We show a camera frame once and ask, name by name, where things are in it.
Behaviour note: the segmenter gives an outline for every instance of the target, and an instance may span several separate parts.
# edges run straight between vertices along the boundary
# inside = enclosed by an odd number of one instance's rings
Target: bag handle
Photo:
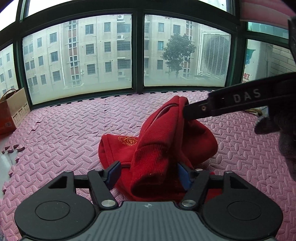
[[[7,93],[8,93],[9,91],[11,91],[11,90],[14,90],[14,93],[13,93],[12,95],[14,95],[15,92],[17,91],[16,89],[10,89],[10,90],[6,91],[6,92],[4,93],[4,95],[3,95],[3,96],[1,97],[1,99],[0,99],[0,103],[2,102],[3,97],[6,96]]]

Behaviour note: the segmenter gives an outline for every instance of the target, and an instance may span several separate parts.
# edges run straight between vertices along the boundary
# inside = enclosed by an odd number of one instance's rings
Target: silver screw
[[[181,204],[184,207],[193,207],[196,204],[196,202],[189,199],[189,200],[184,200]]]
[[[102,206],[104,207],[113,207],[115,206],[116,202],[110,199],[102,201]]]

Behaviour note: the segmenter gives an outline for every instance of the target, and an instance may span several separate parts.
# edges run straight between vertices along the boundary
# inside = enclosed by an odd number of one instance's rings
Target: gold embroidery
[[[137,140],[134,137],[118,137],[118,140],[120,140],[122,144],[125,144],[128,146],[132,146],[137,143]]]

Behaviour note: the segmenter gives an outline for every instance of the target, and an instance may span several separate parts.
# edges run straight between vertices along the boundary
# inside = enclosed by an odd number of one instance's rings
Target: foam mat tile
[[[148,116],[174,95],[186,96],[192,103],[205,99],[207,92],[108,97],[32,111],[5,145],[6,150],[22,150],[16,157],[17,164],[9,171],[10,181],[2,187],[5,194],[0,200],[0,228],[7,240],[20,238],[14,211],[21,201],[65,170],[79,175],[102,167],[97,152],[101,136],[138,136]],[[256,135],[256,120],[256,116],[246,112],[201,119],[215,135],[219,148],[199,167],[217,175],[232,170],[275,200],[284,214],[277,239],[294,241],[296,183],[279,154],[278,135]],[[88,190],[77,193],[90,199]],[[119,202],[126,200],[116,189],[112,194]]]

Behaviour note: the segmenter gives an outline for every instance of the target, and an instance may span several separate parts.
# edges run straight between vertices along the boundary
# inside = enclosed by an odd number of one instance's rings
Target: pink curtain
[[[241,20],[288,29],[296,14],[281,0],[241,0]]]

